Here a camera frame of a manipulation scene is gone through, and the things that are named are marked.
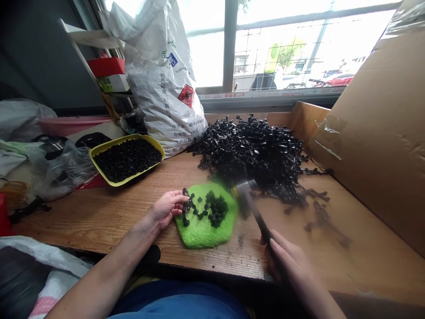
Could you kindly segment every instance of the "wooden table surface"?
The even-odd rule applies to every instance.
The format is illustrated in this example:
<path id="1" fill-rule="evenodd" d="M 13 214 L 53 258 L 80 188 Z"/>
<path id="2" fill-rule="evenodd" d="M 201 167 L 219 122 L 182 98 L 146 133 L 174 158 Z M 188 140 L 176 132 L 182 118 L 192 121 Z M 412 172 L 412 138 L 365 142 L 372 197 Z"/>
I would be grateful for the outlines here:
<path id="1" fill-rule="evenodd" d="M 14 230 L 51 245 L 108 253 L 165 191 L 207 182 L 207 171 L 197 168 L 200 159 L 182 153 L 131 187 L 75 191 L 51 203 L 51 211 L 24 218 Z M 269 228 L 304 249 L 329 290 L 425 305 L 422 257 L 333 177 L 302 176 L 300 183 L 328 192 L 327 210 L 332 222 L 353 240 L 349 248 L 326 227 L 311 233 L 303 229 L 316 220 L 312 205 L 291 215 L 283 213 L 287 205 L 279 200 L 258 199 L 257 205 Z M 239 217 L 230 242 L 213 249 L 186 249 L 174 222 L 155 243 L 164 264 L 264 279 L 266 261 L 259 241 L 260 230 L 251 216 Z"/>

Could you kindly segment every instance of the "yellow tray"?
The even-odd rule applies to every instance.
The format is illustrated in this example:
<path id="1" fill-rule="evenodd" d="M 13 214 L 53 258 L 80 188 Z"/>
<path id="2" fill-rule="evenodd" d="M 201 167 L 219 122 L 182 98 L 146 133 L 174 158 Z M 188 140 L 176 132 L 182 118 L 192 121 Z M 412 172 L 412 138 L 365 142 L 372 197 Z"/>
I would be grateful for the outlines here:
<path id="1" fill-rule="evenodd" d="M 96 166 L 96 168 L 99 171 L 99 173 L 103 176 L 103 178 L 108 182 L 109 185 L 111 185 L 111 186 L 121 186 L 121 185 L 124 185 L 128 181 L 130 181 L 133 178 L 139 176 L 140 174 L 143 174 L 144 172 L 150 170 L 153 166 L 158 165 L 160 163 L 160 162 L 158 162 L 155 165 L 152 165 L 151 167 L 149 167 L 147 170 L 144 170 L 143 172 L 139 172 L 137 174 L 134 174 L 133 176 L 127 177 L 125 180 L 123 180 L 121 182 L 118 182 L 118 183 L 111 182 L 109 179 L 107 179 L 106 176 L 105 176 L 105 174 L 102 172 L 102 170 L 99 168 L 99 166 L 97 165 L 97 163 L 93 159 L 93 157 L 95 157 L 96 155 L 99 155 L 100 153 L 106 151 L 107 149 L 111 148 L 114 145 L 121 144 L 122 142 L 125 142 L 127 140 L 136 140 L 136 139 L 148 141 L 153 147 L 155 147 L 158 151 L 161 152 L 161 155 L 162 155 L 161 161 L 164 160 L 164 158 L 165 158 L 165 152 L 162 149 L 161 144 L 158 143 L 158 141 L 156 139 L 154 139 L 153 137 L 151 137 L 149 135 L 131 134 L 131 135 L 123 136 L 123 137 L 117 138 L 115 140 L 112 140 L 112 141 L 103 143 L 101 145 L 97 145 L 95 148 L 92 148 L 90 150 L 90 153 L 89 153 L 90 154 L 90 158 L 92 159 L 92 162 L 93 162 L 94 166 Z"/>

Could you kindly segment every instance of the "hammer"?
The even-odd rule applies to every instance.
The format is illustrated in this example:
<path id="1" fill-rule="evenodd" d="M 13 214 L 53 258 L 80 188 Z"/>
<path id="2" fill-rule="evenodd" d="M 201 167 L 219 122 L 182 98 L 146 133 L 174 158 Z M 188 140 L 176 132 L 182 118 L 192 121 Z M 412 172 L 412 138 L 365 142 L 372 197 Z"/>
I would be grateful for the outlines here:
<path id="1" fill-rule="evenodd" d="M 234 198 L 238 198 L 240 196 L 244 196 L 247 200 L 248 206 L 250 207 L 252 214 L 254 215 L 255 220 L 257 221 L 258 227 L 261 231 L 261 236 L 263 237 L 264 242 L 267 244 L 267 249 L 269 250 L 269 254 L 273 259 L 275 267 L 279 272 L 283 281 L 287 280 L 288 274 L 285 266 L 280 261 L 280 259 L 276 256 L 273 249 L 270 247 L 270 239 L 273 238 L 270 230 L 268 229 L 263 217 L 260 214 L 260 211 L 255 205 L 254 201 L 251 198 L 250 191 L 254 191 L 258 188 L 255 180 L 244 181 L 240 184 L 237 184 L 235 187 L 231 189 L 231 193 Z"/>

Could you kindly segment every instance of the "green sponge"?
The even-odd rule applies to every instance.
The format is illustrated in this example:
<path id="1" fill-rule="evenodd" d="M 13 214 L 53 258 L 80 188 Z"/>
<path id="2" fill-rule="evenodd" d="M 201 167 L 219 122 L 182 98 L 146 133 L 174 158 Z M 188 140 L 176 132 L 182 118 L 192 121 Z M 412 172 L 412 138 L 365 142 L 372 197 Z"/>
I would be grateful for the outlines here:
<path id="1" fill-rule="evenodd" d="M 235 224 L 236 215 L 238 213 L 238 204 L 234 198 L 223 187 L 213 183 L 194 185 L 188 189 L 189 196 L 192 193 L 195 194 L 193 203 L 196 205 L 200 214 L 205 210 L 205 196 L 209 191 L 213 191 L 217 198 L 220 195 L 224 197 L 228 205 L 226 218 L 221 222 L 218 228 L 215 228 L 211 226 L 211 222 L 207 216 L 199 220 L 198 216 L 193 214 L 193 208 L 191 208 L 189 212 L 186 211 L 186 218 L 190 220 L 190 224 L 184 227 L 182 216 L 176 216 L 175 219 L 178 231 L 180 232 L 184 244 L 188 248 L 211 248 L 229 241 L 232 237 L 233 225 Z M 202 202 L 198 202 L 199 197 L 202 197 Z M 208 214 L 210 214 L 211 208 L 208 208 L 207 211 Z"/>

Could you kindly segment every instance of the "warning label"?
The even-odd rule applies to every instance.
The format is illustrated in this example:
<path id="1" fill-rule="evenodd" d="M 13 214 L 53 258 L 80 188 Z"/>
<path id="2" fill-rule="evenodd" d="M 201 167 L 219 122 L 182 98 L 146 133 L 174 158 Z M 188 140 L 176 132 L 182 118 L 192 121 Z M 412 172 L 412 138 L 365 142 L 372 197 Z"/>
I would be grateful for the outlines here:
<path id="1" fill-rule="evenodd" d="M 194 95 L 193 88 L 186 84 L 183 90 L 180 92 L 178 99 L 182 101 L 184 104 L 186 104 L 188 107 L 192 108 L 193 95 Z"/>

